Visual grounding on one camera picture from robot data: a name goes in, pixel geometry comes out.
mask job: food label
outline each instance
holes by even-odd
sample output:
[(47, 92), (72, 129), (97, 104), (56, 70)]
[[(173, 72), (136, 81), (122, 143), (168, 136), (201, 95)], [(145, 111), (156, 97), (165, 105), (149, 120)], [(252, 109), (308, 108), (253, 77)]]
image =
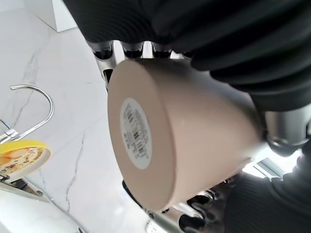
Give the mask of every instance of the food label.
[(35, 162), (43, 153), (42, 148), (22, 148), (0, 154), (0, 172), (10, 175)]
[(127, 98), (120, 112), (121, 137), (130, 160), (146, 169), (152, 157), (152, 139), (148, 119), (140, 104)]

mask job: white cabinet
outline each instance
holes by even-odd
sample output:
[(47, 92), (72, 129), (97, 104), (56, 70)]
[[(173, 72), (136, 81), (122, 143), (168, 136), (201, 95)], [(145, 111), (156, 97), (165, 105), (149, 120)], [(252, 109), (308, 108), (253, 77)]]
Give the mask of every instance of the white cabinet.
[(24, 3), (26, 9), (33, 12), (57, 32), (77, 26), (61, 0), (24, 0)]

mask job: silver metal rod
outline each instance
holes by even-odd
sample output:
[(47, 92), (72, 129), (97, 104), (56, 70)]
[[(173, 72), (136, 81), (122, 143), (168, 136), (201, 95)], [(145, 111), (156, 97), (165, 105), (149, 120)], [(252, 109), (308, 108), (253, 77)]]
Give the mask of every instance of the silver metal rod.
[(3, 123), (3, 125), (5, 125), (8, 129), (10, 129), (11, 127), (8, 125), (8, 124), (6, 124), (2, 119), (0, 119), (0, 121)]
[(39, 89), (39, 88), (37, 88), (35, 86), (32, 86), (32, 85), (15, 85), (15, 86), (11, 86), (10, 88), (11, 88), (11, 90), (30, 89), (30, 90), (36, 91), (36, 92), (42, 94), (48, 100), (49, 106), (50, 106), (49, 113), (45, 117), (45, 119), (43, 121), (39, 122), (38, 124), (36, 124), (35, 126), (31, 127), (30, 129), (26, 130), (25, 132), (23, 132), (18, 137), (14, 138), (12, 140), (12, 141), (17, 141), (17, 140), (20, 140), (20, 139), (24, 138), (25, 136), (27, 136), (31, 132), (35, 131), (36, 129), (40, 128), (42, 125), (46, 124), (51, 119), (51, 117), (54, 114), (54, 102), (53, 102), (53, 100), (51, 99), (51, 97), (47, 93), (45, 93), (41, 89)]

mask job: metal rack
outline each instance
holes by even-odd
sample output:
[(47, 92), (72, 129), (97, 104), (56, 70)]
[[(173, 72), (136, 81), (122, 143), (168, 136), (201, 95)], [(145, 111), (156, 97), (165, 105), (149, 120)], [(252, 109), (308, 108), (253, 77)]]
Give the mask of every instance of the metal rack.
[[(32, 133), (33, 131), (37, 130), (41, 126), (48, 123), (48, 121), (52, 118), (54, 114), (54, 102), (52, 98), (40, 88), (32, 86), (32, 85), (15, 85), (15, 86), (11, 86), (10, 88), (11, 90), (29, 89), (29, 90), (40, 93), (48, 100), (50, 110), (47, 116), (42, 121), (40, 121), (39, 123), (29, 128), (23, 133), (19, 133), (14, 128), (11, 128), (9, 124), (7, 124), (4, 120), (0, 119), (0, 122), (7, 128), (7, 130), (5, 130), (2, 134), (0, 134), (0, 144), (10, 142), (10, 141), (21, 140), (22, 138), (26, 137), (28, 134)], [(25, 180), (20, 179), (12, 183), (7, 183), (6, 180), (8, 179), (10, 179), (10, 176), (5, 175), (0, 172), (0, 189), (7, 191), (7, 192), (15, 193), (15, 194), (18, 194), (24, 197), (28, 197), (28, 198), (32, 198), (32, 199), (36, 199), (36, 200), (40, 200), (44, 202), (49, 202), (48, 200), (46, 200), (46, 198), (43, 197), (43, 194), (41, 191), (36, 190), (31, 185), (28, 185), (28, 183)]]

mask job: white wall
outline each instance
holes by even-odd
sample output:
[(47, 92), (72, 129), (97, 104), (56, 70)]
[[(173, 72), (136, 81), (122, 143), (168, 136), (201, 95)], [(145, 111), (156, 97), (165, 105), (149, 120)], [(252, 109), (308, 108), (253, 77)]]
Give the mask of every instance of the white wall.
[(78, 233), (78, 225), (51, 203), (0, 190), (0, 222), (8, 233)]
[(0, 12), (15, 10), (23, 7), (23, 0), (0, 0)]

